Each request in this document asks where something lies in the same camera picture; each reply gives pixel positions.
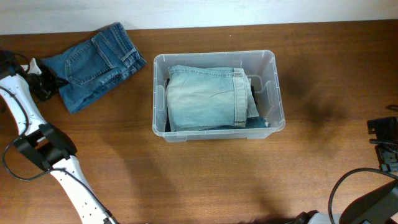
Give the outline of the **dark blue jeans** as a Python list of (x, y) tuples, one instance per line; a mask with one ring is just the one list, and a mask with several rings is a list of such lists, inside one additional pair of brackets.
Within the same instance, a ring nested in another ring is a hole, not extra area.
[(119, 22), (42, 62), (68, 82), (59, 93), (71, 114), (91, 105), (146, 64)]

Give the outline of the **blue garment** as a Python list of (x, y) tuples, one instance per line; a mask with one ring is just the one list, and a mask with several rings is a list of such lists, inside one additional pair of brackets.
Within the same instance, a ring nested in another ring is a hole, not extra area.
[(215, 128), (208, 128), (208, 130), (255, 129), (255, 128), (269, 128), (270, 126), (271, 126), (270, 123), (266, 119), (258, 116), (258, 117), (248, 118), (246, 120), (245, 126), (218, 126)]

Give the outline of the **dark navy garment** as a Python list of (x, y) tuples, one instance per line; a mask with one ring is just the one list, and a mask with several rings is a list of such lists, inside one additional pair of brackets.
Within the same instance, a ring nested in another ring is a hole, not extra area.
[(252, 97), (254, 99), (255, 105), (257, 105), (256, 96), (255, 96), (255, 89), (254, 89), (254, 86), (252, 86), (252, 85), (251, 85), (251, 94), (252, 94)]

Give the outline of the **light blue jeans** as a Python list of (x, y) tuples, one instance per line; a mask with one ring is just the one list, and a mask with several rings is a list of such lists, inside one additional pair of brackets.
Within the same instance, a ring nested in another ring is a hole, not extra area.
[(245, 126), (260, 116), (251, 94), (251, 79), (242, 68), (169, 68), (166, 90), (172, 132), (218, 126)]

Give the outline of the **black garment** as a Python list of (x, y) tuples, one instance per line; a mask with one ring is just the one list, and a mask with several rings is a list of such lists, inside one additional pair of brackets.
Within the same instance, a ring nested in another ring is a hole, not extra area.
[[(166, 86), (165, 86), (165, 87), (167, 87), (167, 86), (168, 86), (168, 84), (169, 84), (169, 81), (170, 81), (170, 79), (168, 78), (168, 79), (167, 79), (167, 84), (166, 84)], [(171, 132), (171, 128), (170, 128), (170, 122), (169, 122), (169, 117), (167, 117), (167, 120), (166, 120), (165, 132)]]

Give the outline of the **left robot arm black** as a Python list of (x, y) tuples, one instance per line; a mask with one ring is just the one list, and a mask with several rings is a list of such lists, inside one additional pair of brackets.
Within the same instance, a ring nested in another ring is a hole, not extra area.
[(18, 136), (10, 143), (42, 173), (62, 186), (82, 223), (118, 224), (100, 202), (81, 170), (72, 140), (40, 114), (33, 96), (50, 99), (67, 81), (40, 60), (21, 65), (17, 54), (1, 51), (1, 98), (16, 122)]

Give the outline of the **clear plastic storage bin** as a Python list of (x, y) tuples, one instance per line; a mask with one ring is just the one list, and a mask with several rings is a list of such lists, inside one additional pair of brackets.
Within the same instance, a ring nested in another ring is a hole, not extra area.
[[(209, 131), (169, 132), (167, 79), (168, 68), (174, 65), (190, 67), (239, 67), (251, 79), (254, 99), (257, 101), (259, 115), (268, 123), (268, 128), (256, 129), (217, 129)], [(160, 54), (154, 58), (153, 115), (154, 134), (167, 142), (186, 142), (205, 139), (265, 139), (285, 127), (279, 78), (275, 55), (270, 50), (238, 52), (212, 52), (195, 54)]]

